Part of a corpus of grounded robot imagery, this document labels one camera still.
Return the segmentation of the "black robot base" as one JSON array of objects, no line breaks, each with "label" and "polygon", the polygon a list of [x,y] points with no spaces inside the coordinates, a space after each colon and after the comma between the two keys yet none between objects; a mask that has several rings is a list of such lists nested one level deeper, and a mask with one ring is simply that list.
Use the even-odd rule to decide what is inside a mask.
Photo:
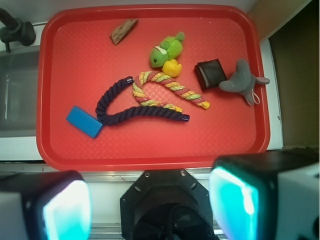
[{"label": "black robot base", "polygon": [[146,170],[120,197],[125,240],[217,240],[209,191],[186,170]]}]

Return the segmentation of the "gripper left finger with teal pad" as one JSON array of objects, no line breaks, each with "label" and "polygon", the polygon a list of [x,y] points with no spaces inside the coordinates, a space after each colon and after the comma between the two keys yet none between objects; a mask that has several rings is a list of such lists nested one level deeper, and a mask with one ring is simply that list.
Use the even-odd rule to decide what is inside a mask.
[{"label": "gripper left finger with teal pad", "polygon": [[92,217],[91,190],[79,172],[0,177],[2,240],[87,240]]}]

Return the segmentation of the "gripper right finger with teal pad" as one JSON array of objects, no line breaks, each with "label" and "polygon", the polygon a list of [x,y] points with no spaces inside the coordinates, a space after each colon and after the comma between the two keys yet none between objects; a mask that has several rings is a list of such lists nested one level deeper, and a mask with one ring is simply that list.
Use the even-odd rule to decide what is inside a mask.
[{"label": "gripper right finger with teal pad", "polygon": [[320,237],[320,156],[267,151],[218,157],[209,200],[229,240],[317,240]]}]

